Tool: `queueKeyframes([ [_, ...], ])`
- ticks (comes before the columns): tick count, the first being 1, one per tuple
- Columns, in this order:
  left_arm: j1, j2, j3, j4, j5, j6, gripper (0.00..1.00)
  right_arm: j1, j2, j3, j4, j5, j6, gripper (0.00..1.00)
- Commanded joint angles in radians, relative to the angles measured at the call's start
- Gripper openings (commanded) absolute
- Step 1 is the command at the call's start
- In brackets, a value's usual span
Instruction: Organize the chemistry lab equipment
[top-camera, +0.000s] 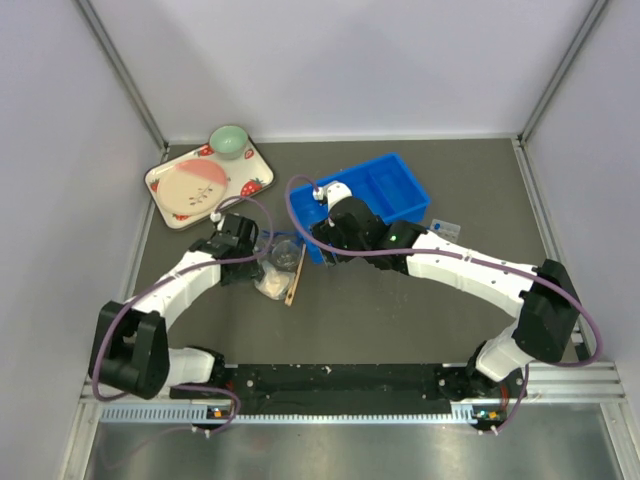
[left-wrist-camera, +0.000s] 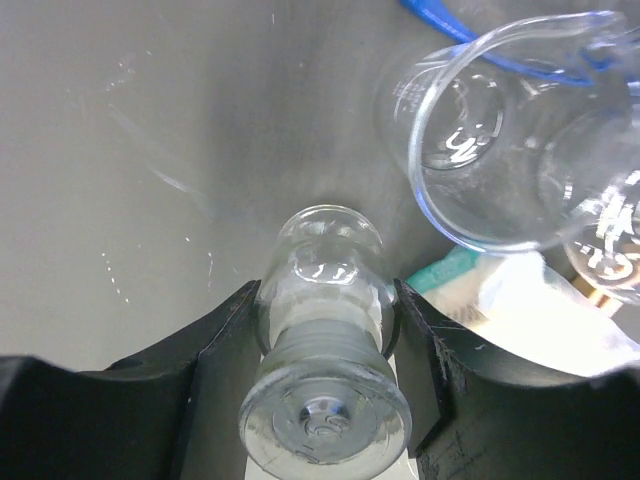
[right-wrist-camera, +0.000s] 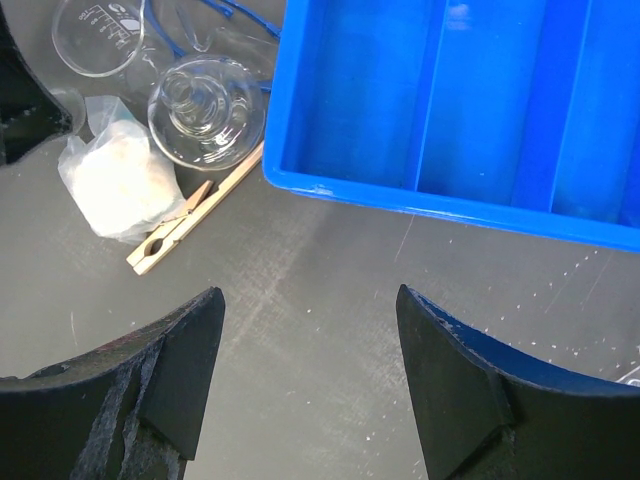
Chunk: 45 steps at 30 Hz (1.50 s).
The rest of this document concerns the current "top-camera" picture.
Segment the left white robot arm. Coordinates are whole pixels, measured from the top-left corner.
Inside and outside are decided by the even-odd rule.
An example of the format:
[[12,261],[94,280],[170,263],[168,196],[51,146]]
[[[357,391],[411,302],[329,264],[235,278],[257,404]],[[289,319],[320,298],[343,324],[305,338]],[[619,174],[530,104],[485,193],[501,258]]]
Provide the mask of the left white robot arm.
[[103,384],[145,400],[164,388],[191,385],[205,396],[226,387],[224,356],[204,347],[171,348],[168,333],[207,290],[255,280],[255,221],[221,217],[207,239],[194,242],[154,285],[125,303],[107,302],[98,314],[88,374]]

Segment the clear glass flask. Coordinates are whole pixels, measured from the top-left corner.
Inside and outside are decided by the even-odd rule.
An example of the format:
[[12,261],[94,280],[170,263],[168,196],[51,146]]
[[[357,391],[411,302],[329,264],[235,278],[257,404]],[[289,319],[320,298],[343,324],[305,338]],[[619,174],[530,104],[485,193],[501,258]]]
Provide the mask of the clear glass flask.
[[301,247],[291,239],[275,244],[271,251],[271,263],[281,271],[293,272],[297,269],[302,256]]

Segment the clear acrylic tube rack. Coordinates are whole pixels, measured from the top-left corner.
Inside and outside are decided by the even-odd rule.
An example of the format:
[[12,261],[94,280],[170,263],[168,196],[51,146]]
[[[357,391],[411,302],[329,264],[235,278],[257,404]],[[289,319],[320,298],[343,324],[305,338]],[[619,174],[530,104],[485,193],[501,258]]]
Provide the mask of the clear acrylic tube rack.
[[[434,225],[436,223],[441,224],[440,230],[434,230]],[[461,232],[461,226],[444,220],[433,219],[429,230],[445,239],[447,242],[457,244]]]

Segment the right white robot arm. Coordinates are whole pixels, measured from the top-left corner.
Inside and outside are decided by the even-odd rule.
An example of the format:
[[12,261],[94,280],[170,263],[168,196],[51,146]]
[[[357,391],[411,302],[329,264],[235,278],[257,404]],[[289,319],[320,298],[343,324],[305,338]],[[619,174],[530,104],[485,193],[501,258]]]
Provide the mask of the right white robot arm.
[[387,224],[355,197],[335,204],[310,231],[326,245],[323,256],[330,264],[347,262],[355,252],[380,270],[442,283],[513,317],[469,359],[465,375],[474,393],[492,394],[512,371],[532,361],[562,360],[578,311],[567,300],[576,292],[561,263],[547,259],[536,267],[500,261],[406,220]]

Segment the blue plastic divided bin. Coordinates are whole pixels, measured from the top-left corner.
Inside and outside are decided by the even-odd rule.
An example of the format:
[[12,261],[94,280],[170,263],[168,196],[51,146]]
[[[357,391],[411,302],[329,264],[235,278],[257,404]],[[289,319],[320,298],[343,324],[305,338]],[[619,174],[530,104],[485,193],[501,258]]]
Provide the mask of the blue plastic divided bin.
[[[346,168],[317,179],[316,183],[322,187],[333,181],[345,183],[352,194],[366,202],[385,223],[396,220],[420,223],[430,204],[426,191],[396,153]],[[327,206],[315,201],[312,191],[312,186],[306,184],[289,194],[297,220],[308,231],[313,224],[325,220],[328,214]]]

